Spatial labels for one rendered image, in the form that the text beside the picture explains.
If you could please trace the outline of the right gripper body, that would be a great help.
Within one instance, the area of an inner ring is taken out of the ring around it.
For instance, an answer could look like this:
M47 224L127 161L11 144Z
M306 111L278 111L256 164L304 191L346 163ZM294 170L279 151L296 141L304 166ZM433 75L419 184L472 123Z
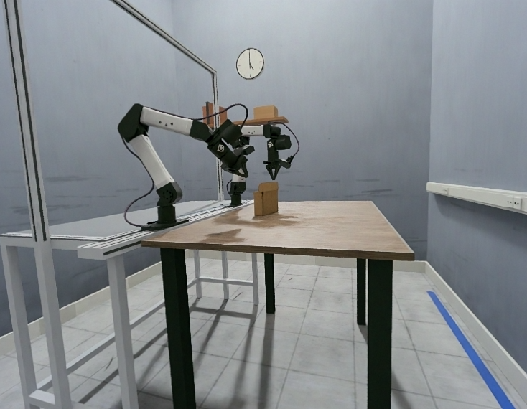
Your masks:
M222 165L220 166L224 171L236 173L240 169L241 163L246 163L248 160L244 155L241 155L246 149L250 148L251 145L245 145L242 139L236 141L239 146L234 151L229 147L225 155L218 158Z

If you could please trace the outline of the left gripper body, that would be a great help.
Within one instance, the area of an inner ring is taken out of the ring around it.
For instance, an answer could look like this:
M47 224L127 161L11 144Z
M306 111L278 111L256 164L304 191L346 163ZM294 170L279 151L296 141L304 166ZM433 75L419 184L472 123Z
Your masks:
M263 161L264 164L268 164L266 166L280 166L280 162L288 163L290 164L292 158L288 157L287 160L279 159L279 151L277 150L269 150L268 151L268 161Z

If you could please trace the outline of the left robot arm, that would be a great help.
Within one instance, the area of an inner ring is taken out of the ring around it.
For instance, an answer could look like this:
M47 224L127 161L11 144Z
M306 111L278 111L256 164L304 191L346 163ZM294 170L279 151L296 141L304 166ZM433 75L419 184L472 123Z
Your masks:
M291 148L291 140L289 135L281 135L281 129L278 126L266 124L261 126L243 126L242 139L245 145L249 145L250 136L265 136L270 138L267 141L267 151L269 150L286 150ZM291 164L280 162L280 166L290 169ZM233 181L230 183L231 204L224 207L238 207L247 203L241 202L241 194L246 190L245 177L233 175Z

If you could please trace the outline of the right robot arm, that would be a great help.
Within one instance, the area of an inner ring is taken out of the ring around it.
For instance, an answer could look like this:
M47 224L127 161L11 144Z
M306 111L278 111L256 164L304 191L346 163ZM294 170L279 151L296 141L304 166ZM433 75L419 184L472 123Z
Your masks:
M176 219L176 202L182 199L182 190L164 167L151 141L149 127L156 127L179 133L193 139L204 141L207 148L220 158L228 150L227 144L232 145L242 132L227 119L214 132L203 122L172 116L166 113L145 108L135 103L118 124L118 132L139 155L147 171L151 175L159 195L157 202L158 220L156 223L141 226L142 230L161 230L167 227L189 222L189 219Z

